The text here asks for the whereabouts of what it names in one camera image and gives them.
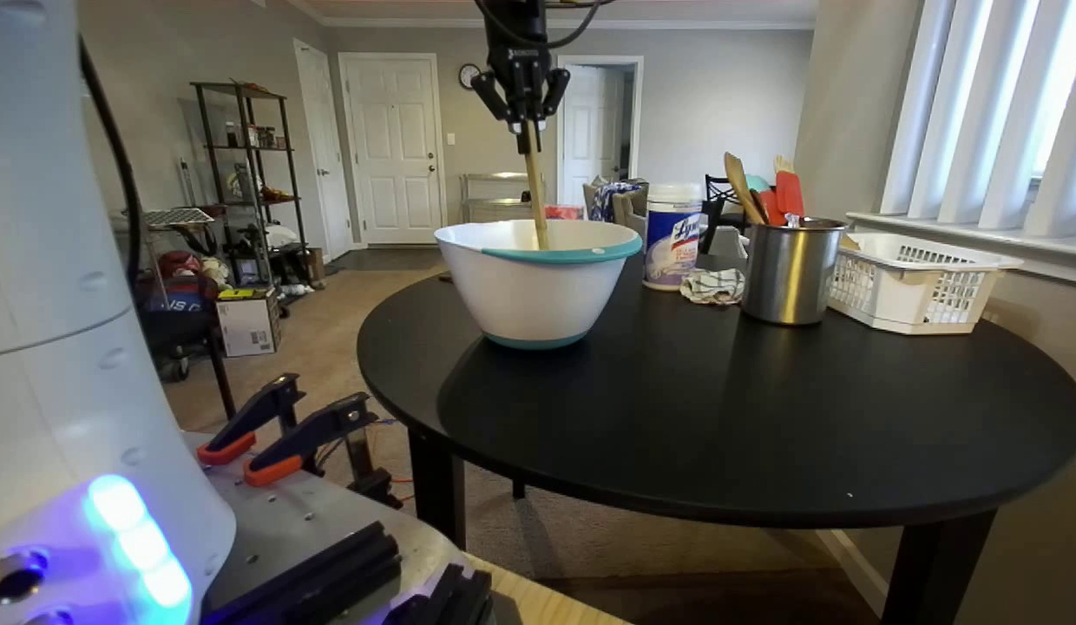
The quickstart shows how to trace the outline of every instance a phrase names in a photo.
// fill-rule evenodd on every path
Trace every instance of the cardboard box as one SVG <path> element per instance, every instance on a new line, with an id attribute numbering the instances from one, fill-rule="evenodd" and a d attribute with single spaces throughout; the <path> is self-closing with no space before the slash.
<path id="1" fill-rule="evenodd" d="M 219 293 L 219 328 L 224 359 L 272 355 L 281 345 L 281 313 L 272 289 Z"/>

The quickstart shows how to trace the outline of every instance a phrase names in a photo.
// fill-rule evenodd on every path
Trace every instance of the black cable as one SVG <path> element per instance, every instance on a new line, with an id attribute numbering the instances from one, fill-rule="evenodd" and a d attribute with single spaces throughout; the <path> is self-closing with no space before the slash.
<path id="1" fill-rule="evenodd" d="M 485 0 L 475 0 L 475 9 L 477 9 L 477 16 L 485 16 L 514 46 L 524 46 L 524 50 L 561 50 L 561 46 L 576 42 L 576 38 L 585 32 L 585 25 L 593 25 L 593 17 L 596 17 L 596 10 L 599 10 L 599 0 L 591 4 L 591 9 L 585 9 L 585 17 L 576 25 L 576 32 L 569 32 L 569 34 L 558 38 L 558 42 L 541 42 L 541 38 L 527 38 L 527 34 L 514 32 L 511 25 L 504 25 L 504 22 L 497 17 L 497 10 L 485 9 Z"/>
<path id="2" fill-rule="evenodd" d="M 114 157 L 114 167 L 119 167 L 119 179 L 121 179 L 121 194 L 124 194 L 124 205 L 127 205 L 124 209 L 124 219 L 127 219 L 124 283 L 127 283 L 127 297 L 135 299 L 139 271 L 143 271 L 143 262 L 139 262 L 143 256 L 143 198 L 135 194 L 127 154 L 121 146 L 119 123 L 109 114 L 108 95 L 99 92 L 99 80 L 98 80 L 98 70 L 94 70 L 94 60 L 85 53 L 82 38 L 79 38 L 79 75 L 82 75 L 82 84 L 89 92 L 98 123 L 108 131 L 109 157 Z"/>

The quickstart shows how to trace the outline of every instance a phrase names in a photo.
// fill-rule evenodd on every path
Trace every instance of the white mixing bowl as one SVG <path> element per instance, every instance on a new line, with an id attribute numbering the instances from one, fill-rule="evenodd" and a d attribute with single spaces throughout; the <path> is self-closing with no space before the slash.
<path id="1" fill-rule="evenodd" d="M 569 219 L 549 223 L 549 249 L 529 219 L 445 227 L 433 239 L 475 328 L 524 352 L 576 345 L 643 249 L 628 227 Z"/>

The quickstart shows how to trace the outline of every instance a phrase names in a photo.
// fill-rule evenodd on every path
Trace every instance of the white window blind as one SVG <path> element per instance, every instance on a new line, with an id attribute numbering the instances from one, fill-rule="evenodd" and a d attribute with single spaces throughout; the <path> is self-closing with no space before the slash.
<path id="1" fill-rule="evenodd" d="M 1076 246 L 1076 0 L 926 0 L 881 216 Z"/>

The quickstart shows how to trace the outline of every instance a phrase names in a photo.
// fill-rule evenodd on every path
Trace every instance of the baseboard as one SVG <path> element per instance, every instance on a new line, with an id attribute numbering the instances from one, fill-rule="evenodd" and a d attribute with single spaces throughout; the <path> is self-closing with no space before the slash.
<path id="1" fill-rule="evenodd" d="M 826 553 L 841 562 L 865 606 L 881 615 L 888 579 L 858 553 L 848 531 L 816 531 Z"/>

